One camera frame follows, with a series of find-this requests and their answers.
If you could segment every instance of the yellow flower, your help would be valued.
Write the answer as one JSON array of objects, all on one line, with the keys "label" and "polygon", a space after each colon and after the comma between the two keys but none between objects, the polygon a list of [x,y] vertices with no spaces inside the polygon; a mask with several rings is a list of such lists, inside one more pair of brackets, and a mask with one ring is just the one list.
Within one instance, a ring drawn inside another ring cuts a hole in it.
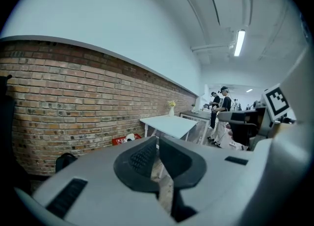
[{"label": "yellow flower", "polygon": [[168,101],[169,106],[176,106],[176,103],[174,100]]}]

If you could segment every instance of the black bag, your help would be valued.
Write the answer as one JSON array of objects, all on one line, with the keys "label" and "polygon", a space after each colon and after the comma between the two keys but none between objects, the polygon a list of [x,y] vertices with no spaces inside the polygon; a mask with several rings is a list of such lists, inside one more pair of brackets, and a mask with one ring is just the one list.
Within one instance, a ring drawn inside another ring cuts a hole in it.
[{"label": "black bag", "polygon": [[58,173],[76,160],[77,158],[71,153],[64,153],[55,161],[55,172]]}]

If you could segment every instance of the fluorescent light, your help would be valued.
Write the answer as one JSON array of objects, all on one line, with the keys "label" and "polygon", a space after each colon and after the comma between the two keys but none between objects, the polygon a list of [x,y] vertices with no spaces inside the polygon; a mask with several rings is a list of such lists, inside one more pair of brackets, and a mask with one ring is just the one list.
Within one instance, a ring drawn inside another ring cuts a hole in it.
[{"label": "fluorescent light", "polygon": [[244,41],[244,36],[245,36],[244,30],[237,32],[236,47],[235,47],[235,56],[236,57],[238,57],[240,55],[241,48],[242,48],[243,41]]}]

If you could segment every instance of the brick wall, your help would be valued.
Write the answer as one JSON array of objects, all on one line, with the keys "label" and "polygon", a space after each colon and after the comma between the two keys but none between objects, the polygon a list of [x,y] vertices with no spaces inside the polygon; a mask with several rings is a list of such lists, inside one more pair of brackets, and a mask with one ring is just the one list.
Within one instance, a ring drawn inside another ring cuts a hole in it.
[{"label": "brick wall", "polygon": [[0,46],[0,75],[13,76],[13,149],[29,174],[52,175],[65,152],[80,157],[112,138],[143,136],[139,119],[167,114],[168,100],[176,115],[195,103],[181,87],[107,54],[43,41]]}]

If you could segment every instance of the black rubber pad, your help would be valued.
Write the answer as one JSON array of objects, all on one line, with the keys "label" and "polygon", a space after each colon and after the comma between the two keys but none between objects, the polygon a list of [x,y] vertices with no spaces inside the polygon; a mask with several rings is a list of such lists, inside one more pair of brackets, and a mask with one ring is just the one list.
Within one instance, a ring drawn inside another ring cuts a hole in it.
[{"label": "black rubber pad", "polygon": [[241,159],[241,158],[236,158],[233,156],[228,156],[225,161],[230,161],[233,163],[241,164],[241,165],[246,165],[248,163],[248,160]]},{"label": "black rubber pad", "polygon": [[74,178],[47,206],[54,215],[63,218],[86,186],[87,181]]}]

